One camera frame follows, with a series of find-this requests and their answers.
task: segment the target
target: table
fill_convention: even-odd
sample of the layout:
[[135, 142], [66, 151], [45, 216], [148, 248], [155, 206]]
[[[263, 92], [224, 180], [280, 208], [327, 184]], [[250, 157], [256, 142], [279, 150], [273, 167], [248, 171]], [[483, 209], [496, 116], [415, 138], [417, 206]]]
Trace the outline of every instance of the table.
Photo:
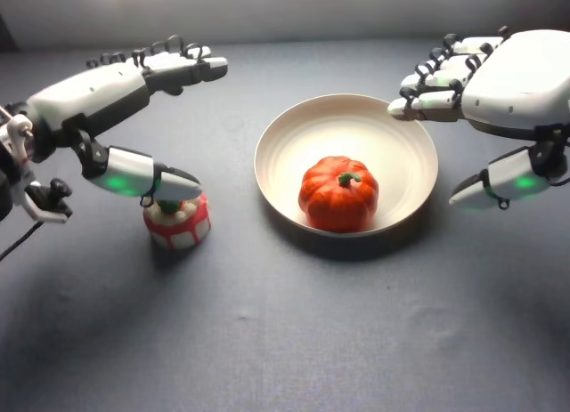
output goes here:
[[[152, 247], [136, 199], [84, 181], [70, 150], [37, 166], [74, 215], [0, 265], [0, 410], [562, 411], [570, 402], [567, 192], [463, 214], [452, 188], [519, 147], [425, 123], [440, 173], [392, 235], [323, 243], [267, 208], [253, 156], [288, 107], [328, 93], [390, 101], [437, 40], [215, 47], [228, 76], [99, 137], [195, 174], [213, 228], [184, 257]], [[99, 53], [0, 56], [0, 102]], [[191, 131], [188, 141], [186, 133]], [[2, 249], [31, 220], [16, 209]]]

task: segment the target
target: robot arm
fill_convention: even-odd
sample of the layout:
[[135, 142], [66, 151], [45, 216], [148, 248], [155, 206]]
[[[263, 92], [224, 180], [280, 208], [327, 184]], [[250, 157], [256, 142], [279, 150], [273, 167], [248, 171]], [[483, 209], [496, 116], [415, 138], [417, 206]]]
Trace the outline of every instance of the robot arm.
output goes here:
[[[178, 48], [173, 52], [172, 41]], [[61, 180], [41, 186], [29, 160], [41, 163], [58, 148], [72, 148], [82, 175], [105, 190], [124, 196], [186, 200], [200, 195], [199, 181], [152, 157], [119, 147], [103, 147], [95, 138], [145, 108], [151, 96], [173, 96], [188, 85], [210, 82], [227, 73], [225, 58], [212, 58], [207, 47], [189, 44], [177, 36], [150, 49], [104, 54], [87, 62], [89, 70], [34, 94], [27, 101], [2, 109], [0, 119], [0, 172], [9, 185], [10, 205], [0, 204], [0, 220], [12, 203], [23, 206], [40, 222], [66, 222], [71, 215], [63, 199], [71, 194]]]
[[530, 147], [494, 159], [461, 182], [450, 204], [468, 210], [539, 194], [560, 182], [570, 137], [570, 33], [551, 30], [466, 38], [450, 34], [444, 49], [402, 81], [389, 114], [400, 120], [454, 122], [466, 119], [483, 133]]

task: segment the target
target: round plate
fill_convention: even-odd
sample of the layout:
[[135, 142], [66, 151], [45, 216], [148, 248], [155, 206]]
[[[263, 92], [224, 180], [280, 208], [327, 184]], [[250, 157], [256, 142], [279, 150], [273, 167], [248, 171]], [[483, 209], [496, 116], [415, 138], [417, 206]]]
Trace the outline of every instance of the round plate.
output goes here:
[[[420, 123], [397, 121], [387, 107], [369, 96], [332, 94], [275, 118], [255, 156], [257, 184], [271, 206], [296, 225], [331, 237], [375, 234], [418, 210], [436, 183], [436, 147]], [[308, 225], [297, 201], [301, 181], [327, 156], [362, 161], [378, 181], [378, 210], [366, 230], [339, 234]]]

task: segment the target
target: green stem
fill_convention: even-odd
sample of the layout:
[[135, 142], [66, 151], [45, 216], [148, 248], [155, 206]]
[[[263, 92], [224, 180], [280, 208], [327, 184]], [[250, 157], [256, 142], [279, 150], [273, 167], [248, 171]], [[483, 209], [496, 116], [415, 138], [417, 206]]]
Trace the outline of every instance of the green stem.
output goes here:
[[354, 179], [357, 182], [360, 182], [360, 176], [358, 176], [357, 174], [351, 174], [349, 172], [340, 174], [340, 176], [338, 177], [338, 185], [340, 185], [341, 187], [349, 187], [350, 186], [350, 180]]
[[180, 210], [180, 201], [170, 201], [170, 200], [157, 200], [157, 205], [159, 205], [160, 210], [165, 214], [175, 214]]

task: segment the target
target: gray wall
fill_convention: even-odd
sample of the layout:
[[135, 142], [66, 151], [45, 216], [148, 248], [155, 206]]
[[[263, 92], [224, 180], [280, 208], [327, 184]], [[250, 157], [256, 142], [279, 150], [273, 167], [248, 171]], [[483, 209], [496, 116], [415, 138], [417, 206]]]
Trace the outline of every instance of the gray wall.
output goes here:
[[565, 28], [570, 0], [0, 0], [24, 50]]

